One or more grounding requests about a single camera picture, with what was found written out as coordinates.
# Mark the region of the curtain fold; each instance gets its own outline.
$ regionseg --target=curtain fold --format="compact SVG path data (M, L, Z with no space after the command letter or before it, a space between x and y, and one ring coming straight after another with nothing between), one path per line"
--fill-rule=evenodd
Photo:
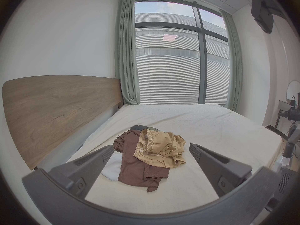
M230 80L226 108L236 111L242 91L242 49L232 16L223 10L221 10L221 15L227 31L230 58Z
M123 103L140 104L135 46L135 0L119 0L115 28L115 77L120 79Z

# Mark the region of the bed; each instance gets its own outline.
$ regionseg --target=bed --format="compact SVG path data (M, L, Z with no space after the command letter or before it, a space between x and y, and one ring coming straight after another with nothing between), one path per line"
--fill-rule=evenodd
M163 214L195 208L218 199L203 171L189 152L196 143L252 166L270 167L280 152L282 139L272 131L216 104L124 105L100 126L69 159L113 144L116 136L133 125L146 125L180 134L185 140L186 164L170 169L156 191L113 182L102 174L86 200L123 212Z

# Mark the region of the building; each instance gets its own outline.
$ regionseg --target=building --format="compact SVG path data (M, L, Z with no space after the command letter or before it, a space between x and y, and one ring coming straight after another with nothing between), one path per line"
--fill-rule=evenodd
M173 22L195 26L193 17L169 13L138 13L136 23ZM226 30L203 21L205 29L227 37ZM229 86L228 43L206 35L205 103L226 104ZM141 103L197 104L200 82L198 34L175 28L136 29Z

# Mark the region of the white cloth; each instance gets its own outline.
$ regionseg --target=white cloth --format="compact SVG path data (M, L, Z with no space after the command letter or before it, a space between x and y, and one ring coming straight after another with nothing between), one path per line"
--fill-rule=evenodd
M282 143L279 135L216 104L124 105L85 141L70 160L112 144L117 135L136 124L180 134L187 142L183 152L186 164L170 169L169 177L162 179L152 193L147 193L146 187L111 182L100 175L86 200L106 208L141 214L195 208L218 199L218 196L190 154L190 143L249 164L252 173L261 166L269 167L279 154Z
M106 176L111 181L118 181L118 177L121 172L122 156L122 153L114 151L103 168L101 174Z

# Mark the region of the mirror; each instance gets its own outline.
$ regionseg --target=mirror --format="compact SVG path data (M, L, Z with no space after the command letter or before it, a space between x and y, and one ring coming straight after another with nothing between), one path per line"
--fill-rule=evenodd
M287 88L287 99L292 100L295 96L297 101L297 93L300 92L300 83L298 81L291 81Z

